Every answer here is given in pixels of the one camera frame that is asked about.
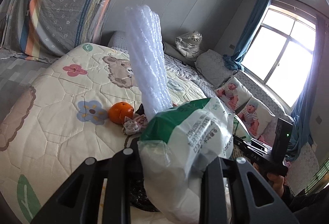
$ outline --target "brown scalloped patch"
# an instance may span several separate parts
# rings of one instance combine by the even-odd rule
[[[25,91],[12,107],[0,125],[0,152],[5,151],[9,143],[14,140],[19,129],[22,128],[25,118],[29,115],[36,99],[36,89],[32,86]]]

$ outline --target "photo pillow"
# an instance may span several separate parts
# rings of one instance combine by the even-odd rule
[[[248,89],[235,77],[231,77],[222,87],[216,89],[215,93],[233,111],[252,97]]]
[[[259,138],[275,115],[264,103],[252,97],[238,114],[238,117],[245,124],[248,132],[255,138]]]

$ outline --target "wall outlet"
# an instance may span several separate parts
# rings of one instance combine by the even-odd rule
[[[321,119],[321,117],[320,117],[319,115],[315,118],[315,121],[316,121],[318,124],[321,124],[321,123],[322,123],[322,119]]]

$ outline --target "green leaf print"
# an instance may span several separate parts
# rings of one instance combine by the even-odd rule
[[[90,52],[93,50],[93,46],[91,44],[85,44],[82,46],[82,48],[87,52]]]
[[[31,222],[40,210],[41,205],[32,186],[24,175],[20,175],[17,183],[17,200],[23,215],[28,222]]]

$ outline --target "window pane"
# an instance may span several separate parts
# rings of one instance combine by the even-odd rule
[[[242,65],[264,80],[278,58],[286,38],[265,27],[261,27],[250,46]]]
[[[266,84],[292,107],[303,89],[311,63],[312,54],[290,41]]]
[[[263,23],[277,30],[290,34],[295,20],[279,12],[268,10]]]
[[[291,36],[310,50],[314,50],[315,31],[307,25],[296,21]]]

